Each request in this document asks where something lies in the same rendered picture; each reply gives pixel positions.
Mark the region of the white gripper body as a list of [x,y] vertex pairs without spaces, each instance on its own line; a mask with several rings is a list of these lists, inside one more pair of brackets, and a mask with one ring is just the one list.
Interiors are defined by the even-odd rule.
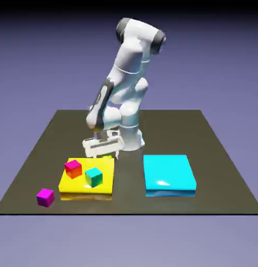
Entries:
[[99,156],[122,150],[124,141],[121,136],[108,137],[106,140],[89,138],[83,140],[82,145],[86,156],[93,157],[94,154]]

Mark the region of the small teal cube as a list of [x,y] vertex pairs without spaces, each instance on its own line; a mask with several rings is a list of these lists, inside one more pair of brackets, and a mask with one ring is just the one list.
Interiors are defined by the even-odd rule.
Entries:
[[91,188],[94,188],[103,183],[103,173],[97,167],[86,170],[85,182]]

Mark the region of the small red cube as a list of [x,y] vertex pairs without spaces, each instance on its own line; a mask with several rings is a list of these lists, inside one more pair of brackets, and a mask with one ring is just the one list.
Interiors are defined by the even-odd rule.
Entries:
[[71,179],[82,175],[82,165],[77,160],[72,160],[64,164],[65,172]]

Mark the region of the small magenta cube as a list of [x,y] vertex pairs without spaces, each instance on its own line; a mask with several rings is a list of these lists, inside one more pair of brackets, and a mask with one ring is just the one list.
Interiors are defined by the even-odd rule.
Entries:
[[50,189],[41,189],[36,196],[38,205],[49,207],[54,202],[54,192]]

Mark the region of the large yellow box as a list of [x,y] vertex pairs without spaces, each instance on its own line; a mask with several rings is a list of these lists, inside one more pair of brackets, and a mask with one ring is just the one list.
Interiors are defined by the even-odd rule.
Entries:
[[[69,158],[68,162],[77,160],[82,165],[82,175],[71,179],[65,172],[58,185],[62,200],[110,200],[113,192],[114,158]],[[103,173],[103,183],[91,188],[85,182],[85,171],[97,167]]]

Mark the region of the large cyan box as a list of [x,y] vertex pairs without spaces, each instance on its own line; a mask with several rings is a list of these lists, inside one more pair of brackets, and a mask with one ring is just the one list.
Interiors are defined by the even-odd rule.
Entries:
[[194,197],[196,180],[188,157],[144,155],[143,169],[147,197]]

